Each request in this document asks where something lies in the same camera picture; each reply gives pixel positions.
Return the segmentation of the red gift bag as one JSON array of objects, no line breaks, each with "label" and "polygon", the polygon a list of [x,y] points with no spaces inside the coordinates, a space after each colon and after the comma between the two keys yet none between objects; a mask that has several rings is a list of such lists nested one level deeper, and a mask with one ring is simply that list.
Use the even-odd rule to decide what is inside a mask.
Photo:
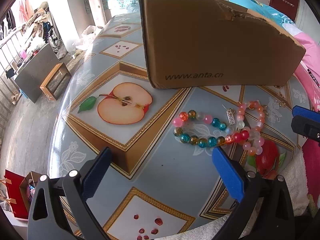
[{"label": "red gift bag", "polygon": [[5,170],[4,179],[2,179],[1,182],[7,188],[7,193],[10,200],[9,204],[12,208],[14,216],[20,219],[28,219],[29,213],[20,191],[20,184],[23,180],[23,176],[9,170]]}]

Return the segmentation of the brown cardboard box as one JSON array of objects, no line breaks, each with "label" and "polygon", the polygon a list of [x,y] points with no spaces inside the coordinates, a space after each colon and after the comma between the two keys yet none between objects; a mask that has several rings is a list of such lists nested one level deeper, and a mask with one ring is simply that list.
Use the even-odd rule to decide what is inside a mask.
[{"label": "brown cardboard box", "polygon": [[146,70],[157,89],[282,86],[305,48],[265,16],[225,0],[139,0]]}]

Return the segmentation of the small wooden stool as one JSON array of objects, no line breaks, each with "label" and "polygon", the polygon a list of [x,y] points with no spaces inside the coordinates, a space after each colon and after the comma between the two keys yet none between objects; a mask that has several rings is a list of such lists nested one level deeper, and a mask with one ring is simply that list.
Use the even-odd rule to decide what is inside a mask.
[{"label": "small wooden stool", "polygon": [[65,63],[58,63],[53,67],[43,83],[40,85],[40,89],[49,100],[56,101],[56,90],[59,88],[59,85],[68,78],[71,78],[71,74],[67,66]]}]

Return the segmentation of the grey cabinet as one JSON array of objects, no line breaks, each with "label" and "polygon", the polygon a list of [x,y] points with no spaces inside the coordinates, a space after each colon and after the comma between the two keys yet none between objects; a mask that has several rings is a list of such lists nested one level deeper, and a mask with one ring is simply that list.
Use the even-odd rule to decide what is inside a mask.
[{"label": "grey cabinet", "polygon": [[14,81],[23,94],[35,103],[42,94],[40,85],[58,63],[52,47],[46,44],[27,64],[19,68]]}]

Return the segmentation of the blue floral pillow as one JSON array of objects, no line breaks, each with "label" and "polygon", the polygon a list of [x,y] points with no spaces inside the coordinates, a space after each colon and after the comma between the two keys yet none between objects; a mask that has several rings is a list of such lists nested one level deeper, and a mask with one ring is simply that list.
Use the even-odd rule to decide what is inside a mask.
[{"label": "blue floral pillow", "polygon": [[251,9],[282,26],[284,23],[295,24],[288,16],[273,7],[256,0],[229,0],[232,3]]}]

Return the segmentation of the pink blanket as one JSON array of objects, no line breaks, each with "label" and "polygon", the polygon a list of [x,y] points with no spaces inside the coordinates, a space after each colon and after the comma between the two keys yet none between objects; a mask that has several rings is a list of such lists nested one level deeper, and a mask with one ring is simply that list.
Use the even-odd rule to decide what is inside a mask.
[{"label": "pink blanket", "polygon": [[[319,45],[294,24],[284,23],[283,28],[306,49],[300,65],[295,70],[295,76],[305,88],[312,109],[319,112]],[[308,194],[312,195],[313,202],[319,206],[319,146],[317,142],[308,139],[302,149]]]}]

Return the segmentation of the silver abacus charm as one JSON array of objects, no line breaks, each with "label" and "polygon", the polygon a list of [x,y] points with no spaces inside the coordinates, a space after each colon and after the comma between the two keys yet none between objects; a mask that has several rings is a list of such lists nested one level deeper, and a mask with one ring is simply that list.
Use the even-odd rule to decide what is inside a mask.
[{"label": "silver abacus charm", "polygon": [[233,108],[227,108],[223,105],[223,107],[226,110],[226,114],[227,114],[227,119],[229,122],[230,126],[234,126],[236,124],[236,120],[235,120],[235,110]]}]

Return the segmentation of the white fluffy towel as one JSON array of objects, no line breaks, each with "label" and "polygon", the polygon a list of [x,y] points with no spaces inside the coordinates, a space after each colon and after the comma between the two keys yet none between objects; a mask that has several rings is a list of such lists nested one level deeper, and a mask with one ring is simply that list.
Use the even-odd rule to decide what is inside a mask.
[{"label": "white fluffy towel", "polygon": [[[303,151],[299,151],[297,154],[295,154],[295,157],[280,174],[285,178],[287,188],[290,193],[294,215],[296,217],[302,215],[309,204],[309,199],[307,197],[308,187]],[[227,214],[203,226],[199,226],[192,230],[176,235],[167,236],[164,237],[164,239],[212,239],[225,224],[229,216],[230,215]]]}]

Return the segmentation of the fruit print tablecloth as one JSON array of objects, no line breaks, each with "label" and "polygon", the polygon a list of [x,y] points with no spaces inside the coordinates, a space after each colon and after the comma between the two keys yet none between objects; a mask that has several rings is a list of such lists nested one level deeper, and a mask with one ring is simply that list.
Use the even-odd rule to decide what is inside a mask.
[{"label": "fruit print tablecloth", "polygon": [[260,135],[276,148],[268,173],[282,172],[305,139],[291,129],[292,107],[311,107],[300,81],[286,85],[154,89],[146,71],[140,15],[113,17],[80,61],[63,98],[50,146],[48,173],[79,170],[104,148],[112,163],[87,200],[111,239],[156,239],[209,223],[231,211],[212,163],[212,149],[183,144],[172,121],[196,111],[227,122],[245,102],[266,107]]}]

